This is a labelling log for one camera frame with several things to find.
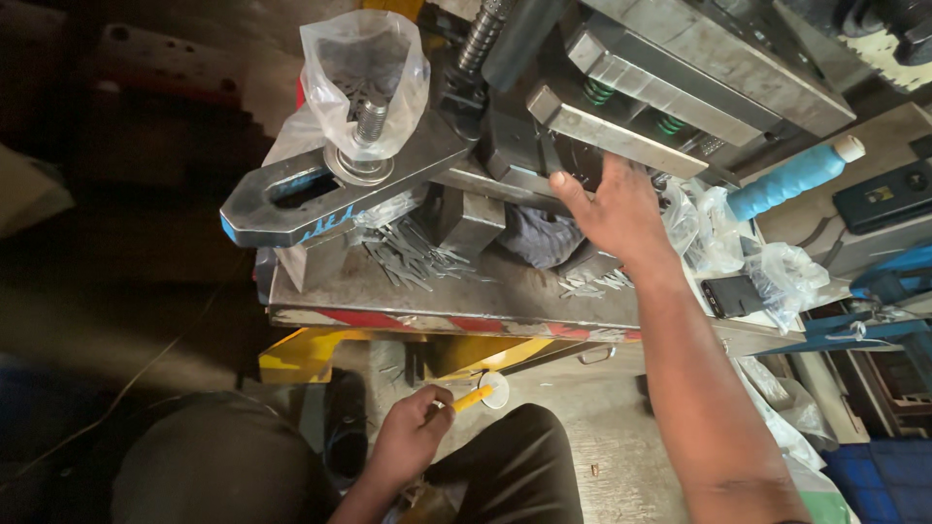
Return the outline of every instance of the blue crate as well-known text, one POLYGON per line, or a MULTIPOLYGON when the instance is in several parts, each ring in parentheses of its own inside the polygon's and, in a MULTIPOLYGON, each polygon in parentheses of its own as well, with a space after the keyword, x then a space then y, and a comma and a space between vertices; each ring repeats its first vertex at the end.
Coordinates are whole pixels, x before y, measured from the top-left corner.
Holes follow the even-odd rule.
POLYGON ((865 524, 932 524, 932 441, 848 444, 823 458, 865 524))

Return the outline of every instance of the hand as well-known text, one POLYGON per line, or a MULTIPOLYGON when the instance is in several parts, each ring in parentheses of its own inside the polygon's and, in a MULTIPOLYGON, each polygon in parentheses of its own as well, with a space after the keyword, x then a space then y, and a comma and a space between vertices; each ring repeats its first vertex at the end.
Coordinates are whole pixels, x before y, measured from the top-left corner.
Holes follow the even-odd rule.
POLYGON ((424 473, 453 425, 456 412, 452 404, 453 393, 434 385, 396 402, 382 422, 363 475, 400 490, 424 473), (435 400, 444 407, 438 409, 435 400))
POLYGON ((650 268, 658 257, 677 258, 644 168, 608 151, 602 162, 602 183, 593 200, 569 174, 550 175, 550 188, 573 213, 582 233, 627 269, 650 268))

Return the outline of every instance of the blue bottle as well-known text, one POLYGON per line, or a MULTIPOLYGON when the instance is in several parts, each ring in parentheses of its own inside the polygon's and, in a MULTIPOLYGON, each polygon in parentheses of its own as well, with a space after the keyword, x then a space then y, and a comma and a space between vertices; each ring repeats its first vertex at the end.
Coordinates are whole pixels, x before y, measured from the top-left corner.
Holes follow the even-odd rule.
POLYGON ((825 184, 864 153, 864 145, 851 135, 811 147, 728 195, 728 205, 739 221, 750 220, 806 189, 825 184))

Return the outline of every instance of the black phone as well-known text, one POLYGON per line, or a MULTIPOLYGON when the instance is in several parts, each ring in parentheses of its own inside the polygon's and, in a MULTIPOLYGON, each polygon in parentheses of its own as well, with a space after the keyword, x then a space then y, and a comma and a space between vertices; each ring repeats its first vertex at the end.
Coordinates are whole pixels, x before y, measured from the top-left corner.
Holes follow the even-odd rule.
POLYGON ((747 275, 710 279, 700 285, 716 318, 743 317, 763 310, 763 301, 747 275))

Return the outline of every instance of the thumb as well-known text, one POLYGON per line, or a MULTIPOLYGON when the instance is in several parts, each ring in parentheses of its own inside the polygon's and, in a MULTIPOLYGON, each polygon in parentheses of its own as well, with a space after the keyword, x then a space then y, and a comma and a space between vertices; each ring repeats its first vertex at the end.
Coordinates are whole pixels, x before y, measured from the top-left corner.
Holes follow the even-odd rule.
POLYGON ((564 204, 573 218, 579 220, 589 213, 592 201, 585 195, 583 185, 567 172, 555 172, 550 175, 550 188, 564 204))
POLYGON ((433 417, 420 428, 420 431, 427 433, 431 441, 439 446, 446 432, 450 431, 450 427, 453 425, 453 419, 456 418, 456 416, 457 412, 453 410, 452 406, 444 406, 437 410, 433 417))

